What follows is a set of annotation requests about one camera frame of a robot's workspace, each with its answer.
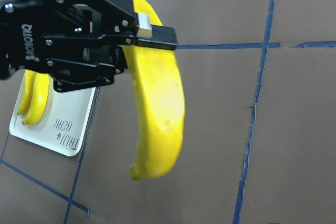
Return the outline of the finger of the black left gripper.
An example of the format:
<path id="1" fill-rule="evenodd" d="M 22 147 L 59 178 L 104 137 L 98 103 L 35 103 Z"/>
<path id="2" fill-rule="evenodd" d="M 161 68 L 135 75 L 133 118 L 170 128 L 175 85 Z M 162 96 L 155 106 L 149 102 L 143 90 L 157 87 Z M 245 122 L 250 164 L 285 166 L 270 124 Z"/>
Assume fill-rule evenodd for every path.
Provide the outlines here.
<path id="1" fill-rule="evenodd" d="M 173 27 L 151 24 L 149 15 L 145 13 L 137 13 L 137 22 L 136 46 L 171 51 L 177 48 L 177 36 Z"/>

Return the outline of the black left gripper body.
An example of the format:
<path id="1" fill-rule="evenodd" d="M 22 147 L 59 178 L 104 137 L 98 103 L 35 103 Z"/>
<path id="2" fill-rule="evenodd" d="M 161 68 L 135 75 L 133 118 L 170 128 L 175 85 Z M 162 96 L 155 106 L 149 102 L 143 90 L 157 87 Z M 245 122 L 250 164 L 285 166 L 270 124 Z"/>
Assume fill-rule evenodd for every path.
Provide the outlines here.
<path id="1" fill-rule="evenodd" d="M 110 85 L 135 41 L 133 0 L 1 0 L 1 79 L 49 74 L 58 92 Z"/>

